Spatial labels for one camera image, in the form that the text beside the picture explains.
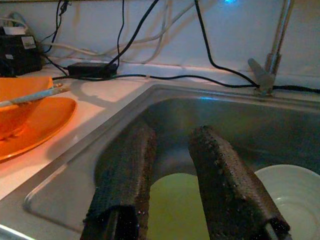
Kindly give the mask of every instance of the white countertop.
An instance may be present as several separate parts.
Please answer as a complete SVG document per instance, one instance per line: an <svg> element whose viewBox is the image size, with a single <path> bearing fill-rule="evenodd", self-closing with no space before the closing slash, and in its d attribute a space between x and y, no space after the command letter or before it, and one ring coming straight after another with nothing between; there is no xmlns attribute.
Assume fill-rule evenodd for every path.
<svg viewBox="0 0 320 240"><path fill-rule="evenodd" d="M145 66L127 66L125 72L145 73ZM148 68L152 74L163 76L163 71L171 75L183 74L186 68L174 66L151 66ZM189 68L188 72L196 74L199 72L208 75L206 71L199 71L196 68ZM42 71L29 75L50 75L57 76L59 72L55 69L45 67ZM220 81L233 81L233 77L215 72L214 77ZM38 171L47 166L50 162L68 150L71 146L79 142L95 128L107 121L115 115L124 106L142 94L150 86L163 81L148 80L146 78L126 78L108 81L88 82L82 80L63 80L66 85L71 86L70 92L59 94L56 97L68 97L77 102L76 112L71 121L57 135L39 145L38 147L0 163L0 200L12 192L19 185L24 183ZM230 89L230 91L241 91L252 93L251 89ZM277 92L277 96L285 95L295 99L308 99L320 102L320 97L316 94L300 94L300 93L281 93Z"/></svg>

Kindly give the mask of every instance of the orange bowl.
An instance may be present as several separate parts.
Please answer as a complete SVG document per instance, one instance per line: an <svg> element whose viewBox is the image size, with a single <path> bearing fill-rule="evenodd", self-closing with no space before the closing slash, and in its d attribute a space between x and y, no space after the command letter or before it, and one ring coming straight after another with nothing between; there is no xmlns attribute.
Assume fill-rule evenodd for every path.
<svg viewBox="0 0 320 240"><path fill-rule="evenodd" d="M51 77L0 77L0 102L34 94L53 86ZM40 100L0 107L0 140L20 132Z"/></svg>

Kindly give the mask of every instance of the power adapter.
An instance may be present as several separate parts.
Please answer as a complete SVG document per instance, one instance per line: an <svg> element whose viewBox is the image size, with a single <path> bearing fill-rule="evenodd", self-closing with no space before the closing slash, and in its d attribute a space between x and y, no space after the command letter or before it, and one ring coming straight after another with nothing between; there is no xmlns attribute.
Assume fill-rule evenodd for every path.
<svg viewBox="0 0 320 240"><path fill-rule="evenodd" d="M67 67L69 75L90 75L92 78L109 78L117 74L115 63L106 67L102 62L77 62Z"/></svg>

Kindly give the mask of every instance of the kitchen sink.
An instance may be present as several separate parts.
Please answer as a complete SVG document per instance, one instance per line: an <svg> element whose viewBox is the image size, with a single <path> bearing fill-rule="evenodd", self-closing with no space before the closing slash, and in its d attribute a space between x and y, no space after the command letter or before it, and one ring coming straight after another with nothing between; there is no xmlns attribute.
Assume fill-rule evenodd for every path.
<svg viewBox="0 0 320 240"><path fill-rule="evenodd" d="M292 164L320 174L320 104L182 86L154 85L0 201L0 225L35 239L79 239L97 173L143 119L156 132L152 181L196 175L188 135L210 125L248 166ZM0 227L0 238L24 239Z"/></svg>

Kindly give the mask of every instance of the faucet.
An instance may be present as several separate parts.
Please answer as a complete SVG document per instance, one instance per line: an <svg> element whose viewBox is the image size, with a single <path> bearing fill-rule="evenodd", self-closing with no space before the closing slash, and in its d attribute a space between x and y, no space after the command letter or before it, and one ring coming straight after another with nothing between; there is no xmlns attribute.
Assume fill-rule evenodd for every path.
<svg viewBox="0 0 320 240"><path fill-rule="evenodd" d="M259 85L259 87L255 89L255 93L257 95L270 96L272 93L281 60L280 50L293 6L294 0L284 0L272 50L267 55L264 68L253 58L248 60L248 64L254 73L257 84Z"/></svg>

